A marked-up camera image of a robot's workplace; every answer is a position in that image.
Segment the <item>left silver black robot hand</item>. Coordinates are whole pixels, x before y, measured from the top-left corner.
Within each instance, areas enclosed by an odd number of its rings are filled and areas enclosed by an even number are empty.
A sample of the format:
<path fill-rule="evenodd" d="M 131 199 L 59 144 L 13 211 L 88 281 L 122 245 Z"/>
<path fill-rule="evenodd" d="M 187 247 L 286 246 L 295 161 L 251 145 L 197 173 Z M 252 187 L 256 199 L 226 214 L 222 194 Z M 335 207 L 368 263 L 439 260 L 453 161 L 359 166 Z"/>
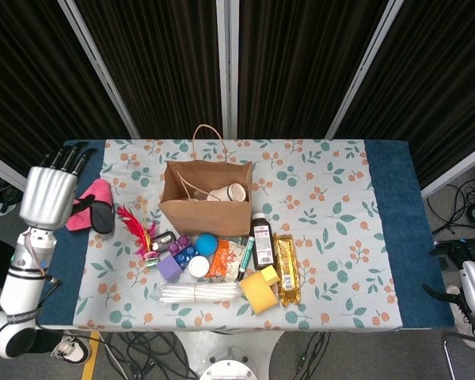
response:
<path fill-rule="evenodd" d="M 38 166 L 33 166 L 21 202 L 23 221 L 42 230 L 64 226 L 72 212 L 78 178 L 97 152 L 87 142 L 77 142 L 45 155 Z"/>

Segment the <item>white lidded plastic jar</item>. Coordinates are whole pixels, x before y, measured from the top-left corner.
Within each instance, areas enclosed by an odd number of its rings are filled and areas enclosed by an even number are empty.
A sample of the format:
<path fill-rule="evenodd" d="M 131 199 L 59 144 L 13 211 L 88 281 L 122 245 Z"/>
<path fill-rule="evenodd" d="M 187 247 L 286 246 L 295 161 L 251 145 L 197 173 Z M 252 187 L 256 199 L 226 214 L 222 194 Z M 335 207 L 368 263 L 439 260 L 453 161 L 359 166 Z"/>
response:
<path fill-rule="evenodd" d="M 207 195 L 207 201 L 245 202 L 246 198 L 246 190 L 239 183 L 232 183 L 222 188 L 211 190 Z"/>

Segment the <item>white straw bundle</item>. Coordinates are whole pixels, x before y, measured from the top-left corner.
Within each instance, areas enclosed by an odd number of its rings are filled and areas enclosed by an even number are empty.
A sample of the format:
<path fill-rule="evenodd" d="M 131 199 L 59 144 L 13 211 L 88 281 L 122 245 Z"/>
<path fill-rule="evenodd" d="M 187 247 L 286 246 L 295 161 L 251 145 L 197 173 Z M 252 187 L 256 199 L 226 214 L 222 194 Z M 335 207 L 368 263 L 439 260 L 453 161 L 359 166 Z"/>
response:
<path fill-rule="evenodd" d="M 166 283 L 158 288 L 156 299 L 169 304 L 223 302 L 241 295 L 238 283 Z"/>

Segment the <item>brown paper bag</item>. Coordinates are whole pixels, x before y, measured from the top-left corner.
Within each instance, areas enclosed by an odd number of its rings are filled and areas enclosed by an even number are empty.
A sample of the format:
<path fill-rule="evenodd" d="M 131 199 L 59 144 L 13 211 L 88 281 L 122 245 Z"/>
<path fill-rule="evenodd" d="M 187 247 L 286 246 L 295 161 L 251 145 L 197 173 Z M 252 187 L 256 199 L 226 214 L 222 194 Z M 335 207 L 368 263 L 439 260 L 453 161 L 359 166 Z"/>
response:
<path fill-rule="evenodd" d="M 230 162 L 222 136 L 208 124 L 197 126 L 192 137 L 195 138 L 202 128 L 216 134 L 223 148 L 223 159 L 208 161 L 191 157 L 188 161 L 167 161 L 159 207 L 179 234 L 245 236 L 250 231 L 252 216 L 253 164 Z M 245 202 L 207 201 L 211 190 L 233 183 L 245 188 Z"/>

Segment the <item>white pink sneaker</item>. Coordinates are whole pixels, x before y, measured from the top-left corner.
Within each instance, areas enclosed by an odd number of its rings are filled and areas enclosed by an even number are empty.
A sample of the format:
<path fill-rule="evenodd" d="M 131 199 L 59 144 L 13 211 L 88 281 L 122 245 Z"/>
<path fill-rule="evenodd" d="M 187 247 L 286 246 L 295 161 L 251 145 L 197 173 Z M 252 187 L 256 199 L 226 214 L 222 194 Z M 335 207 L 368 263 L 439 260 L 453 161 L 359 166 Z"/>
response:
<path fill-rule="evenodd" d="M 461 290 L 459 287 L 455 285 L 448 285 L 446 287 L 446 292 L 452 295 L 460 295 Z M 454 303 L 450 303 L 450 308 L 452 310 L 452 314 L 454 317 L 454 325 L 458 333 L 473 337 L 473 330 L 472 325 L 469 321 L 469 318 L 466 314 L 470 313 L 470 308 L 466 304 L 466 301 L 462 301 L 461 305 L 456 305 Z M 472 340 L 463 340 L 464 343 L 475 350 L 475 341 Z"/>

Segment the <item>pink and grey cloth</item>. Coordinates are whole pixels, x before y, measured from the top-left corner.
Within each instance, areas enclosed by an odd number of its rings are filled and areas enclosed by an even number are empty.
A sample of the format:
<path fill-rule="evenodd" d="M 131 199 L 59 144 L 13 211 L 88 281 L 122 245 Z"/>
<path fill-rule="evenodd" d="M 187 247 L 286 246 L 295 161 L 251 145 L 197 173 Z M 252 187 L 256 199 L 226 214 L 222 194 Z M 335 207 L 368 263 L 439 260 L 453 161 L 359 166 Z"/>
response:
<path fill-rule="evenodd" d="M 91 228 L 98 234 L 110 234 L 114 225 L 110 184 L 104 179 L 96 179 L 74 200 L 66 228 L 71 232 Z"/>

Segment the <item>colourful feather shuttlecock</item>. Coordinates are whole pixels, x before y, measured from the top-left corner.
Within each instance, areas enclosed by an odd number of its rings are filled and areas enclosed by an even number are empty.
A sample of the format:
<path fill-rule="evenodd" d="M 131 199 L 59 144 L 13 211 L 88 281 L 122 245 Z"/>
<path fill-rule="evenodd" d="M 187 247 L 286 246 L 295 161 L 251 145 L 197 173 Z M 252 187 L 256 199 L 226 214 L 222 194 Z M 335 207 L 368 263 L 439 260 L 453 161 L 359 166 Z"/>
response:
<path fill-rule="evenodd" d="M 148 226 L 146 221 L 140 222 L 124 205 L 119 205 L 116 213 L 127 230 L 135 237 L 135 242 L 139 244 L 135 254 L 147 267 L 155 266 L 160 261 L 160 253 L 154 247 L 156 223 L 152 222 Z"/>

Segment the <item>black fabric partition panel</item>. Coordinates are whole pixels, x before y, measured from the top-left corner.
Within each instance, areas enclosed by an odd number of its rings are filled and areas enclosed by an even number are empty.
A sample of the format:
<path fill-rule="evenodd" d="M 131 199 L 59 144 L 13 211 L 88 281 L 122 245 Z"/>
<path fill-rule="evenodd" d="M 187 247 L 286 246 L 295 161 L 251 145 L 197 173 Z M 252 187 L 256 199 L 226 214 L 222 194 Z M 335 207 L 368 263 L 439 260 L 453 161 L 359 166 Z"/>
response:
<path fill-rule="evenodd" d="M 75 0 L 142 138 L 222 130 L 215 0 Z"/>
<path fill-rule="evenodd" d="M 404 0 L 336 137 L 406 141 L 425 188 L 475 151 L 475 0 Z"/>
<path fill-rule="evenodd" d="M 322 138 L 388 0 L 240 0 L 237 136 Z"/>
<path fill-rule="evenodd" d="M 57 0 L 0 0 L 0 160 L 26 176 L 67 140 L 129 135 Z"/>

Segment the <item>purple toy brick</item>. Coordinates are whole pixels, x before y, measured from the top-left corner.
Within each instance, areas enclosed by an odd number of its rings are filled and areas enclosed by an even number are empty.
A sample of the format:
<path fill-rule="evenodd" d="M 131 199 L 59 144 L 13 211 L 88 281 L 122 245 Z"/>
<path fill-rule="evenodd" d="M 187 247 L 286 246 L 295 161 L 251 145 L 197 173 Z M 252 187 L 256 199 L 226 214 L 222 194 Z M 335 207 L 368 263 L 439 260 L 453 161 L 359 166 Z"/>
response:
<path fill-rule="evenodd" d="M 169 244 L 168 250 L 170 254 L 174 257 L 178 253 L 182 252 L 184 249 L 191 245 L 191 241 L 185 235 L 180 236 L 174 242 Z"/>

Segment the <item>purple foam cube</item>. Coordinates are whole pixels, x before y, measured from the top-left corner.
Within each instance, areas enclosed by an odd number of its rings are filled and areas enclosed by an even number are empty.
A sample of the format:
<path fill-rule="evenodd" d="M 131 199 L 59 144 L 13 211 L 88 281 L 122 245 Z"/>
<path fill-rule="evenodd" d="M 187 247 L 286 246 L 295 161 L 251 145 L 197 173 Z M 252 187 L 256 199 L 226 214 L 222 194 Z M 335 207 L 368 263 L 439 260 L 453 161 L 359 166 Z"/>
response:
<path fill-rule="evenodd" d="M 184 271 L 171 255 L 165 256 L 161 259 L 157 263 L 156 268 L 163 279 L 169 283 L 176 281 Z"/>

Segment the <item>blue toy brick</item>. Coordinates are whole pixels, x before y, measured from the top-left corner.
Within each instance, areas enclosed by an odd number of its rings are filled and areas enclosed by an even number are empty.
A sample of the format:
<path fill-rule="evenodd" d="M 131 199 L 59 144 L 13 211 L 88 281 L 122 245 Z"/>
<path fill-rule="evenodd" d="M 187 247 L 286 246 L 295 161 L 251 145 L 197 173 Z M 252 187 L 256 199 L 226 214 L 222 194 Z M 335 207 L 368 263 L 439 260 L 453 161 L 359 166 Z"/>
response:
<path fill-rule="evenodd" d="M 186 268 L 189 261 L 198 256 L 199 253 L 193 245 L 188 245 L 178 252 L 173 258 L 181 268 Z"/>

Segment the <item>dark brown syrup bottle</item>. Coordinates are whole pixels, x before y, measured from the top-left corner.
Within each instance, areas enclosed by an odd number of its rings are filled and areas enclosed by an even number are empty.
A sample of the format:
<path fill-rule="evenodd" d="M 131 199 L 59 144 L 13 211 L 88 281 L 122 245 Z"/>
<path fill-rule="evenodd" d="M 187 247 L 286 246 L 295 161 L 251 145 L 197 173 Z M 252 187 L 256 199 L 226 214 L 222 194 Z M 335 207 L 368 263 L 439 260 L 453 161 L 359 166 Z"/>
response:
<path fill-rule="evenodd" d="M 264 213 L 252 215 L 250 233 L 254 238 L 254 268 L 262 270 L 269 265 L 276 266 L 272 229 Z"/>

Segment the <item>white robot torso base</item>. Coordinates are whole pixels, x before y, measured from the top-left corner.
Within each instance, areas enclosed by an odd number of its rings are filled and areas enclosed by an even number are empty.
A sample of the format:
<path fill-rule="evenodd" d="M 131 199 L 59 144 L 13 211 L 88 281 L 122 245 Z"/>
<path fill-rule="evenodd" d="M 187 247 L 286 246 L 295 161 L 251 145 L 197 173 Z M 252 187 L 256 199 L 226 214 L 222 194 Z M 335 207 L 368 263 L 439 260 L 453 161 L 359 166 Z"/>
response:
<path fill-rule="evenodd" d="M 197 380 L 269 380 L 281 331 L 176 332 Z"/>

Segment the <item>silver partition frame rail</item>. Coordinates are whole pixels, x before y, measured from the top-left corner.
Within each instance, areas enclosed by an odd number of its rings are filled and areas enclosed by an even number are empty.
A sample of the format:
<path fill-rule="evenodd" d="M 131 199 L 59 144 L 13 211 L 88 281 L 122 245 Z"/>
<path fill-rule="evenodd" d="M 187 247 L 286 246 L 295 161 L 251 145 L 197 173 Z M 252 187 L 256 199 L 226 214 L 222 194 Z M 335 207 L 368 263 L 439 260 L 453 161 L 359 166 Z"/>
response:
<path fill-rule="evenodd" d="M 429 185 L 421 190 L 422 199 L 425 200 L 432 194 L 436 193 L 440 188 L 449 184 L 452 180 L 456 179 L 468 169 L 475 166 L 475 151 L 469 154 L 466 158 L 462 159 L 456 165 L 448 169 L 445 173 L 437 177 Z"/>
<path fill-rule="evenodd" d="M 40 165 L 34 165 L 28 170 L 28 174 L 20 174 L 0 158 L 0 178 L 21 190 L 28 202 L 38 202 L 46 195 L 47 187 L 42 184 L 44 172 Z"/>

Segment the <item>silver partition frame post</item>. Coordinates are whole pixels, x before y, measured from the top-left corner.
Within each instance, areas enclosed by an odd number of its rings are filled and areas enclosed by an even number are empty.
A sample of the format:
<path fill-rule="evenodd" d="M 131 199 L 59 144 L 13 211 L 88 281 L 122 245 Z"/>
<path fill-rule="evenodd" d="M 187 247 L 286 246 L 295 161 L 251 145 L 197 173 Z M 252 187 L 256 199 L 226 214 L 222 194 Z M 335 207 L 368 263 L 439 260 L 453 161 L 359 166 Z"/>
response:
<path fill-rule="evenodd" d="M 240 0 L 215 0 L 222 133 L 238 136 L 238 75 Z"/>
<path fill-rule="evenodd" d="M 109 100 L 112 102 L 114 108 L 118 112 L 120 119 L 126 127 L 129 135 L 133 139 L 139 139 L 139 130 L 131 118 L 131 114 L 124 103 L 120 91 L 116 87 L 116 83 L 114 82 L 111 73 L 105 64 L 105 61 L 102 58 L 102 55 L 79 11 L 75 0 L 57 0 L 57 3 L 59 4 L 59 7 L 61 8 L 64 16 L 74 31 L 74 34 L 76 35 L 83 51 L 90 61 L 93 70 L 104 87 Z"/>
<path fill-rule="evenodd" d="M 351 80 L 347 92 L 344 95 L 343 100 L 340 103 L 336 115 L 334 116 L 332 123 L 329 126 L 325 134 L 325 139 L 334 139 L 344 117 L 346 116 L 352 102 L 355 99 L 364 79 L 366 78 L 372 63 L 374 62 L 376 55 L 378 54 L 383 41 L 385 40 L 389 30 L 397 18 L 401 7 L 405 0 L 388 0 L 386 7 L 379 19 L 377 27 L 370 39 L 367 49 L 357 67 L 355 75 Z"/>

